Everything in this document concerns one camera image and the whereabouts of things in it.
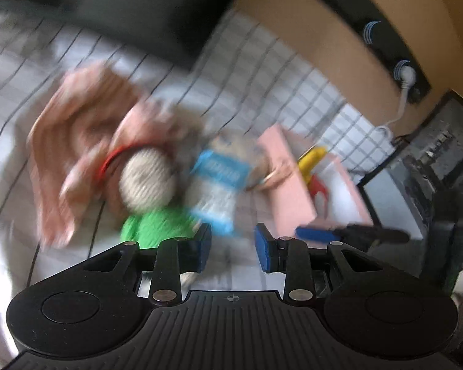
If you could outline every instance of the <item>blue label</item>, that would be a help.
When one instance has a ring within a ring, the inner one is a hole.
[[[192,173],[232,189],[243,190],[247,185],[250,165],[212,150],[205,150],[200,154]]]

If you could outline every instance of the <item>black tool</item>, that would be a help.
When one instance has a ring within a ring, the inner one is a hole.
[[[179,274],[203,269],[208,226],[158,249],[121,244],[17,295],[7,324],[21,354],[7,369],[456,369],[442,354],[457,311],[439,289],[336,241],[327,250],[255,230],[277,291],[191,291]],[[138,298],[152,271],[148,298]],[[313,276],[325,275],[327,298]]]

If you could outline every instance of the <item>green yarn ball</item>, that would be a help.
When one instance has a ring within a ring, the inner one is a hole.
[[[158,208],[141,216],[127,218],[120,240],[136,241],[141,249],[157,248],[166,239],[193,238],[195,224],[196,221],[181,208]]]

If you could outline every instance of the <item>silver screw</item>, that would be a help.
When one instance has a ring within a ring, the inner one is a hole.
[[[169,302],[177,297],[177,294],[169,289],[160,289],[152,294],[152,298],[158,302]]]
[[[314,295],[312,294],[312,292],[310,292],[309,290],[306,290],[306,289],[294,289],[294,290],[290,291],[288,296],[290,296],[290,298],[293,299],[293,300],[303,302],[303,301],[312,299],[312,297]]]

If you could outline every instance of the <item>yarn ball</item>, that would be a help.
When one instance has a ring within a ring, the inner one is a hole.
[[[121,242],[139,242],[141,249],[157,248],[171,238],[193,238],[194,220],[182,208],[164,207],[125,221],[120,234]]]
[[[177,187],[168,158],[157,149],[135,153],[125,165],[119,188],[129,211],[144,214],[170,203]]]

